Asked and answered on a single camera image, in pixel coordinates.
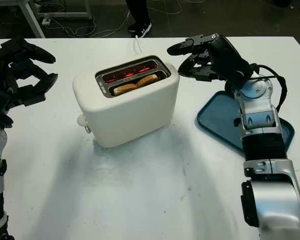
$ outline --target dark floor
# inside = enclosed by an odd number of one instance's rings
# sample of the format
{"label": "dark floor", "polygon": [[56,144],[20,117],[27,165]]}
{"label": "dark floor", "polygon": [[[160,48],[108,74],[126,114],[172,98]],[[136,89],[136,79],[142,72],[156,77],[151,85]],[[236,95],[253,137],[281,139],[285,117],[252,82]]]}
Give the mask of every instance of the dark floor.
{"label": "dark floor", "polygon": [[[179,14],[167,15],[149,9],[153,27],[148,37],[187,37],[200,33],[222,33],[225,36],[293,36],[300,43],[300,0],[292,1],[293,7],[286,8],[274,6],[271,3],[273,0],[206,0],[203,3],[178,1],[182,7]],[[148,6],[169,13],[180,9],[177,0],[149,0]],[[80,7],[67,6],[68,11],[78,11],[78,8]],[[17,12],[12,10],[0,7],[0,38],[11,38],[16,35],[33,38],[34,35],[22,13],[19,10]],[[95,33],[118,28],[128,12],[124,4],[95,5],[91,10],[97,24]],[[71,27],[73,31],[90,24],[88,20],[58,21],[64,26]],[[133,22],[130,16],[128,24]],[[58,25],[53,23],[50,27],[56,28]],[[68,38],[60,28],[42,29],[47,38]],[[83,29],[80,33],[88,33],[89,30],[91,29]],[[129,36],[125,27],[109,37]]]}

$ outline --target white toaster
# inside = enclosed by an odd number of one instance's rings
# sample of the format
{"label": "white toaster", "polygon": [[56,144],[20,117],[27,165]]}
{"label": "white toaster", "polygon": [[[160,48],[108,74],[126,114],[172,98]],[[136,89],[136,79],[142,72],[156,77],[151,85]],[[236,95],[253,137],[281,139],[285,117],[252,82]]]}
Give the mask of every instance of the white toaster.
{"label": "white toaster", "polygon": [[[115,96],[114,89],[155,74],[158,81]],[[78,123],[111,148],[163,127],[173,116],[179,74],[151,55],[77,76],[73,91],[83,115]]]}

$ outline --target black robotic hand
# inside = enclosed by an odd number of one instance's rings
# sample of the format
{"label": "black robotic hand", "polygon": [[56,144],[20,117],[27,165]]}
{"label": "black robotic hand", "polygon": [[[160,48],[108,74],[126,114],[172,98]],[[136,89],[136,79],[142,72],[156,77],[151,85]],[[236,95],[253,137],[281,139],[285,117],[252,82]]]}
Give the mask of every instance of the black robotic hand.
{"label": "black robotic hand", "polygon": [[254,68],[241,58],[237,50],[222,35],[217,33],[197,35],[167,49],[170,55],[191,55],[180,65],[181,76],[197,81],[211,82],[214,79],[230,82],[241,89],[252,76]]}
{"label": "black robotic hand", "polygon": [[[56,59],[44,49],[16,37],[0,48],[0,126],[11,127],[13,121],[6,112],[16,106],[29,106],[46,99],[45,93],[53,86],[58,74],[47,74],[32,60],[53,64]],[[18,79],[34,76],[39,79],[35,85],[18,87]]]}

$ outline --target black shoe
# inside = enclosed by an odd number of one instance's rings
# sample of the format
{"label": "black shoe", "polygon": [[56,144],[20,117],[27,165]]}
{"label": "black shoe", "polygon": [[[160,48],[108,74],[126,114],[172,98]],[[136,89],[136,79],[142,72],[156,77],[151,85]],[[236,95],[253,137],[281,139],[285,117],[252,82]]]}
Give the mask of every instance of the black shoe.
{"label": "black shoe", "polygon": [[144,23],[141,26],[138,26],[135,29],[134,34],[132,34],[132,37],[135,38],[137,36],[139,39],[143,38],[149,32],[151,27],[152,27],[151,22]]}
{"label": "black shoe", "polygon": [[137,28],[137,23],[132,24],[131,26],[128,27],[128,31],[130,33],[134,33],[136,31]]}

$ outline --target person's leg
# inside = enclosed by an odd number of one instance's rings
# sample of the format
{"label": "person's leg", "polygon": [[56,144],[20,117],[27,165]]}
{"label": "person's leg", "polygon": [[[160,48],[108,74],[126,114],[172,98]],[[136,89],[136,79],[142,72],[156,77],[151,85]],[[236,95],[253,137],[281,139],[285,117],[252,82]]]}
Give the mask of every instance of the person's leg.
{"label": "person's leg", "polygon": [[150,23],[147,0],[125,0],[125,2],[137,24],[142,25]]}
{"label": "person's leg", "polygon": [[147,0],[125,0],[135,20],[135,24],[128,27],[129,32],[134,33],[132,37],[143,38],[151,28],[148,14]]}

